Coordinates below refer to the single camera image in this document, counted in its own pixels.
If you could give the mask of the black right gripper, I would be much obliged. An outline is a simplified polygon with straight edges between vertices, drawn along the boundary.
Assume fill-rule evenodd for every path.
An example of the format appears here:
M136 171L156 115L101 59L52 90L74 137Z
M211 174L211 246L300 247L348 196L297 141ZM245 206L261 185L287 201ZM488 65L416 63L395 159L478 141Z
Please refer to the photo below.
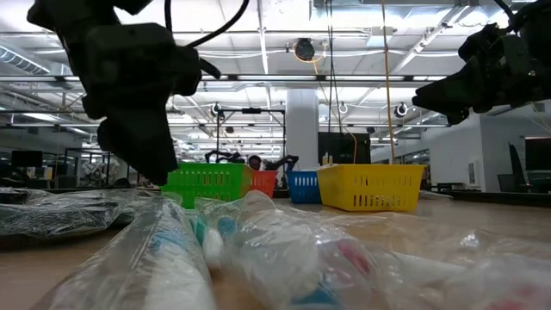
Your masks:
M457 73L418 88L412 104L444 115L453 126L465 121L471 108L481 114L495 106L517 108L548 99L551 45L532 51L521 37L507 34L481 62L472 57Z

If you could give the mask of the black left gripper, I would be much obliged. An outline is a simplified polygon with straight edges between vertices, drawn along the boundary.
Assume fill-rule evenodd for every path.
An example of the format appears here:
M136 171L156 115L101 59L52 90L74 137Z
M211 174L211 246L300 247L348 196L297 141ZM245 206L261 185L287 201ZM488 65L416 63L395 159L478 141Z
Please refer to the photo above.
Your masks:
M84 111L93 120L106 117L97 129L99 146L153 184L167 184L176 154L166 113L157 107L171 94L194 94L201 70L217 80L220 70L195 49L179 47L157 23L92 28L84 51Z

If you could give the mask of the bagged blue toothbrush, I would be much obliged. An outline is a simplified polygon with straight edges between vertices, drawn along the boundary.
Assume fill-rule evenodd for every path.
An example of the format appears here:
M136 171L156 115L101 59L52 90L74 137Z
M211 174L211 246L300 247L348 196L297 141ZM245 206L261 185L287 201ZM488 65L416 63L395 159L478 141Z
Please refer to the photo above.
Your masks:
M191 211L193 232L202 248L209 269L219 270L225 242L251 214L275 209L274 201L266 194L253 190L234 201L214 198L195 198Z

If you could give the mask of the bagged pink toothbrush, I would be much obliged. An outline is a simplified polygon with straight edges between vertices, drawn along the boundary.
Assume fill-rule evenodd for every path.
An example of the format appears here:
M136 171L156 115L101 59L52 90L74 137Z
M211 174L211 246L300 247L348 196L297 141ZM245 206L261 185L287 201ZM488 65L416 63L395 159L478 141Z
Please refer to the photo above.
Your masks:
M269 310L551 310L551 245L410 215L244 206L223 266Z

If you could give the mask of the green plastic basket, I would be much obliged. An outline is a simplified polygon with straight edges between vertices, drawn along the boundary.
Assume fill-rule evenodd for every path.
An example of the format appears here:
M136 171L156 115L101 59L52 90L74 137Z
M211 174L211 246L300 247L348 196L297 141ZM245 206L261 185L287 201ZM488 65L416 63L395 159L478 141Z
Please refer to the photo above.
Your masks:
M246 164L182 163L169 174L161 191L179 195L181 206L193 209L196 198L229 202L244 197L251 177L252 169Z

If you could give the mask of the black office chair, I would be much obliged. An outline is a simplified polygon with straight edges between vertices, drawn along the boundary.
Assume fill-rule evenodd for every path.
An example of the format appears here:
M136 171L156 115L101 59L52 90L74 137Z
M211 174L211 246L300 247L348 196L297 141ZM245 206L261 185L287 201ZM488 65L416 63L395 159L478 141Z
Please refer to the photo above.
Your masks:
M500 191L506 193L528 193L529 184L525 180L517 149L512 144L509 144L508 147L511 158L511 174L498 174Z

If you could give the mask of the black desk monitor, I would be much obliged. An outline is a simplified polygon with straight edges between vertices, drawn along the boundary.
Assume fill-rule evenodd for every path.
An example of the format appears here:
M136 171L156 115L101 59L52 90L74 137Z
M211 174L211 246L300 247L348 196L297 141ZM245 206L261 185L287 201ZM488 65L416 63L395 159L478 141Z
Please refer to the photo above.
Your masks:
M13 151L11 164L19 168L40 167L43 163L42 151Z
M551 138L525 140L527 171L551 171Z

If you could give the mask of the orange plastic basket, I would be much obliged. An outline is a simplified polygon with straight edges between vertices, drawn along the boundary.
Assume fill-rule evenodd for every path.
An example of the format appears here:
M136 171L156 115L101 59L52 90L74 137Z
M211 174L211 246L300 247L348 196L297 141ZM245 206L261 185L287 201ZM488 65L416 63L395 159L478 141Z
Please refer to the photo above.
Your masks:
M250 190L263 192L272 198L276 188L276 170L254 170L251 176Z

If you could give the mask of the yellow plastic basket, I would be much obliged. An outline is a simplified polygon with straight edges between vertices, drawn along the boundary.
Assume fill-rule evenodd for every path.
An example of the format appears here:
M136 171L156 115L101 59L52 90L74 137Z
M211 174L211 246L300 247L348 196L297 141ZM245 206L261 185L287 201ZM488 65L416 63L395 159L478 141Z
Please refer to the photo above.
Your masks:
M349 212L413 212L425 167L334 164L317 170L322 203Z

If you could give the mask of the white room pillar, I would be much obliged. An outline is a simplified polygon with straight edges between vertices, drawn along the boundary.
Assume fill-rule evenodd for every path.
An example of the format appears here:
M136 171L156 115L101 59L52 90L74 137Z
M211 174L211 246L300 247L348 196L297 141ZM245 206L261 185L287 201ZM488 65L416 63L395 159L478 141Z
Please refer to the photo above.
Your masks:
M290 155L299 158L302 170L319 167L319 98L314 89L287 90L286 142Z

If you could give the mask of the blue plastic basket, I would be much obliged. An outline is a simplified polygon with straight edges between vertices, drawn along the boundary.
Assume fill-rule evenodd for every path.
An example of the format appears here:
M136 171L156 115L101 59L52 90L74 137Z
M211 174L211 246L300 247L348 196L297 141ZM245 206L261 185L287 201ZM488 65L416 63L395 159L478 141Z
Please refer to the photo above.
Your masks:
M321 195L315 170L289 170L288 192L294 204L320 204Z

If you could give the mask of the black background station frame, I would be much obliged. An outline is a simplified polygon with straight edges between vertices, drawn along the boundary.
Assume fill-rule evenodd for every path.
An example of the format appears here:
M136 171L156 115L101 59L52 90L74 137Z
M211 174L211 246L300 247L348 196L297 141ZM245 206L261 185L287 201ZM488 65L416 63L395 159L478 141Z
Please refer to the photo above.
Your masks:
M223 108L221 110L225 113L226 118L220 120L216 118L216 150L220 151L220 129L226 124L227 121L235 114L239 113L242 115L260 115L262 113L268 114L273 121L275 121L282 128L282 137L280 141L282 142L282 158L287 156L287 118L286 112L282 109L271 109L271 108Z

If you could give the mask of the black table frame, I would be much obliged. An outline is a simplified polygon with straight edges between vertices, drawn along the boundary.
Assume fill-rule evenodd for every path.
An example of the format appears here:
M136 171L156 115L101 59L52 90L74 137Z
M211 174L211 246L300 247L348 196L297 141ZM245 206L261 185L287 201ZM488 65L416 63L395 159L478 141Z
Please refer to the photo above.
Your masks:
M76 189L46 189L46 192L52 194L63 194L66 192L95 190L88 188ZM441 190L441 191L421 191L424 194L439 194L450 196L460 202L479 202L490 204L503 204L512 206L526 206L536 208L551 209L551 194L534 194L534 193L487 193L476 190ZM290 198L287 189L276 189L275 198Z

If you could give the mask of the black wall screen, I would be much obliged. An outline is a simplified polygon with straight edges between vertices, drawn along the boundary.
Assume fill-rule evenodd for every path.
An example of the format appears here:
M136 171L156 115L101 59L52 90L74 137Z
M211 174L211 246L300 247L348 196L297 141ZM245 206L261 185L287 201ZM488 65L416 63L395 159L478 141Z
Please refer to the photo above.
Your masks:
M327 152L333 156L335 164L370 164L371 141L368 133L327 133L319 132L318 158L322 165L322 157Z

